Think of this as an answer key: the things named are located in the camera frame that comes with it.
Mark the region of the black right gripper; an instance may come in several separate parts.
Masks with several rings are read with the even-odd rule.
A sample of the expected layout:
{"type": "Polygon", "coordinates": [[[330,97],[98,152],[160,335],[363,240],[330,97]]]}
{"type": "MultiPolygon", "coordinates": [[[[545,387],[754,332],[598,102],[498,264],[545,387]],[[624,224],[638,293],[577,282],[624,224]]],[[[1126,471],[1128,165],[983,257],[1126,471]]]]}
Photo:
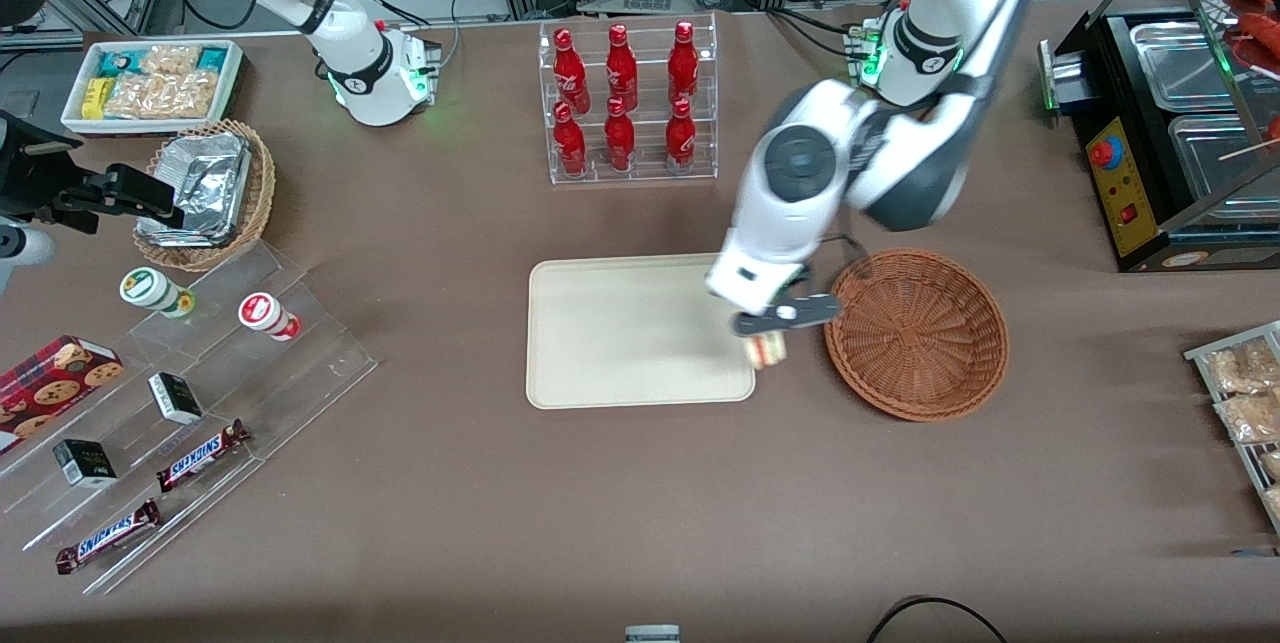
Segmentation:
{"type": "Polygon", "coordinates": [[[84,177],[70,158],[82,141],[54,134],[6,111],[1,119],[4,218],[63,224],[81,232],[96,232],[100,215],[132,215],[165,227],[183,225],[186,213],[175,204],[172,186],[123,163],[84,177]],[[83,179],[84,188],[69,190],[83,179]]]}

